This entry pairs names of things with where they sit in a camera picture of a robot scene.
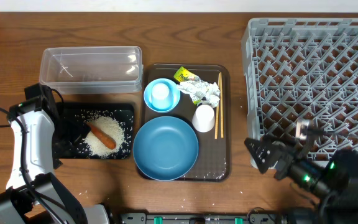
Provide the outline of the pile of white rice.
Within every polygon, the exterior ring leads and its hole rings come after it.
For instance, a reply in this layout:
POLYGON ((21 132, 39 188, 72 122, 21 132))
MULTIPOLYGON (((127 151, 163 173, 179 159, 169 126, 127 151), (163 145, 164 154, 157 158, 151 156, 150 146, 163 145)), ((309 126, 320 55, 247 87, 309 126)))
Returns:
POLYGON ((123 152, 124 147, 127 146, 124 129, 120 127, 115 119, 108 116, 97 116, 85 123, 95 125, 116 142, 116 148, 110 150, 92 132, 89 132, 83 140, 88 146, 88 150, 92 156, 98 156, 103 159, 109 156, 117 156, 120 152, 123 152))

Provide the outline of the orange carrot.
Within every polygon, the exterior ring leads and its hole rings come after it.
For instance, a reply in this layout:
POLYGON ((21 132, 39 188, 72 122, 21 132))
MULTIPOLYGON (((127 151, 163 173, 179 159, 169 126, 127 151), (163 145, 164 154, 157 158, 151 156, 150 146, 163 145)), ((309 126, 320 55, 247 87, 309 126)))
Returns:
POLYGON ((116 148, 115 140, 91 123, 86 123, 90 131, 110 150, 116 148))

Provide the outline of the blue plate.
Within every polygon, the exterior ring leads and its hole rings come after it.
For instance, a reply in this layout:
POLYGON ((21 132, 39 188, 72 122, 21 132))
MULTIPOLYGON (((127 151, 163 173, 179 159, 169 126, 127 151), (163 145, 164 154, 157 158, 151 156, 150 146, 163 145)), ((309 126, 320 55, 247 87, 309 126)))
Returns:
POLYGON ((198 154, 199 142, 193 128, 173 116, 146 122, 133 144, 137 168, 148 178, 159 181, 184 176, 196 163, 198 154))

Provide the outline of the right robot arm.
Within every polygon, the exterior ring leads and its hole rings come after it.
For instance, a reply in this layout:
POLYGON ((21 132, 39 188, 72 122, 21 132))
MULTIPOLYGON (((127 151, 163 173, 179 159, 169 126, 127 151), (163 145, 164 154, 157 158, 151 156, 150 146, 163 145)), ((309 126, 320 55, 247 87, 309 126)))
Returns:
POLYGON ((358 223, 358 152, 335 152, 325 167, 306 158, 307 147, 266 136, 246 138, 246 148, 264 174, 274 167, 276 180, 290 178, 299 188, 319 198, 313 208, 295 207, 271 214, 273 223, 358 223))

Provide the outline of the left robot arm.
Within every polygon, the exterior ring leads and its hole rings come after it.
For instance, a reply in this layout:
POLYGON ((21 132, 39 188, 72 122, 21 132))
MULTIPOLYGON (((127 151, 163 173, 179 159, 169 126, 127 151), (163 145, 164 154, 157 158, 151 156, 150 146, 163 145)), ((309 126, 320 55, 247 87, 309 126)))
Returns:
POLYGON ((73 142, 54 90, 38 83, 24 91, 25 101, 6 113, 14 132, 14 161, 0 194, 0 223, 109 223, 103 204, 83 207, 54 174, 60 151, 73 142))

